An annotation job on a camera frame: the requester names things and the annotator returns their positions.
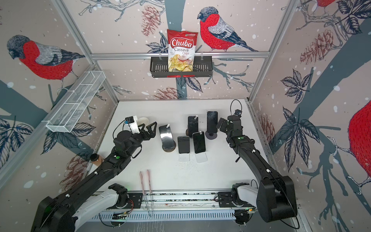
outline chips bag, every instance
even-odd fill
[[[167,65],[169,72],[193,71],[197,34],[197,32],[167,30],[167,39],[169,41]]]

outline white wire basket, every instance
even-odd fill
[[[102,71],[85,72],[82,82],[76,89],[71,90],[71,96],[50,119],[46,127],[52,132],[71,132],[105,79],[106,76]]]

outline black smartphone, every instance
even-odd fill
[[[217,111],[208,111],[207,112],[207,132],[208,133],[217,133],[218,128],[218,112]]]
[[[206,151],[205,133],[203,131],[193,133],[193,145],[196,154]]]
[[[173,140],[173,135],[171,134],[170,126],[160,126],[158,130],[160,131],[163,150],[166,152],[173,151],[175,149],[175,142]]]
[[[190,153],[189,137],[179,136],[178,137],[178,149],[179,153]]]
[[[193,133],[198,131],[198,117],[189,116],[188,117],[188,136],[192,138]]]

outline white table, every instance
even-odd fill
[[[147,169],[151,172],[152,190],[229,189],[235,183],[250,183],[255,176],[242,159],[235,162],[238,155],[227,144],[225,133],[218,131],[218,136],[214,140],[205,138],[208,161],[204,163],[196,162],[192,139],[190,139],[190,162],[178,161],[178,147],[170,153],[163,151],[161,147],[159,126],[170,124],[174,141],[178,143],[177,137],[185,135],[188,116],[198,115],[198,129],[206,131],[207,111],[218,111],[218,117],[226,119],[230,115],[231,102],[231,99],[119,102],[98,154],[103,158],[110,154],[114,147],[112,132],[125,117],[133,115],[137,115],[138,118],[147,117],[149,124],[156,121],[156,137],[150,141],[143,141],[143,149],[138,157],[132,159],[118,176],[109,180],[98,191],[104,191],[114,183],[125,186],[129,191],[141,191],[139,171],[143,172],[145,186],[148,186]],[[243,134],[255,139],[255,147],[267,160],[244,99],[240,99],[240,102]],[[237,101],[232,105],[232,112],[235,109],[240,109]],[[122,125],[116,129],[115,137],[121,130]]]

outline black plastic shelf basket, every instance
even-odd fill
[[[200,56],[195,56],[193,61],[193,71],[191,72],[169,72],[167,66],[167,56],[151,57],[150,71],[152,77],[210,77],[213,74],[213,63],[211,56],[204,56],[201,60]]]

